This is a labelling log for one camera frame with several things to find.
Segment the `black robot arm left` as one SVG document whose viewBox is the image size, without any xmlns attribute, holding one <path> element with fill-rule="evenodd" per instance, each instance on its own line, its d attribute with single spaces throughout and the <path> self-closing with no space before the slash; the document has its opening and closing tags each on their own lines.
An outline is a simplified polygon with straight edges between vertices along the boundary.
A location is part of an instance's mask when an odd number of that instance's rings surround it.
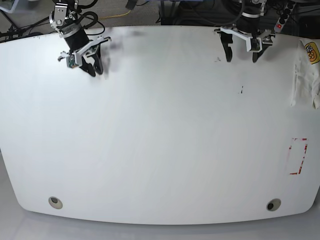
<svg viewBox="0 0 320 240">
<path fill-rule="evenodd" d="M 232 61 L 233 52 L 230 44 L 233 37 L 245 41 L 246 50 L 252 53 L 252 62 L 255 63 L 265 50 L 273 45 L 272 30 L 260 30 L 260 17 L 264 14 L 265 0 L 222 0 L 221 4 L 226 11 L 226 18 L 214 18 L 213 13 L 204 9 L 198 10 L 192 1 L 183 1 L 183 6 L 188 6 L 198 20 L 217 27 L 215 32 L 219 34 L 225 53 L 226 61 Z"/>
</svg>

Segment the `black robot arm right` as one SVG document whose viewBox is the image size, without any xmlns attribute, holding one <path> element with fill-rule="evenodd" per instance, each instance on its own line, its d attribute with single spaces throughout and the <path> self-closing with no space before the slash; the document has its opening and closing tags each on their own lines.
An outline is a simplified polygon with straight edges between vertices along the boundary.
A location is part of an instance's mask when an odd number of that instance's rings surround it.
<svg viewBox="0 0 320 240">
<path fill-rule="evenodd" d="M 242 0 L 240 11 L 233 20 L 216 22 L 216 32 L 219 34 L 227 62 L 231 62 L 233 52 L 231 44 L 236 36 L 245 41 L 247 52 L 252 53 L 252 61 L 256 62 L 265 50 L 273 45 L 272 31 L 259 30 L 259 18 L 264 13 L 263 0 Z M 83 56 L 96 56 L 101 43 L 110 40 L 98 33 L 95 40 L 89 40 L 85 30 L 99 23 L 94 12 L 81 13 L 88 5 L 79 5 L 76 0 L 58 0 L 54 3 L 54 11 L 49 15 L 49 22 L 59 36 L 64 38 L 69 46 L 69 52 L 62 52 L 59 60 L 66 59 L 70 68 L 81 67 Z"/>
</svg>

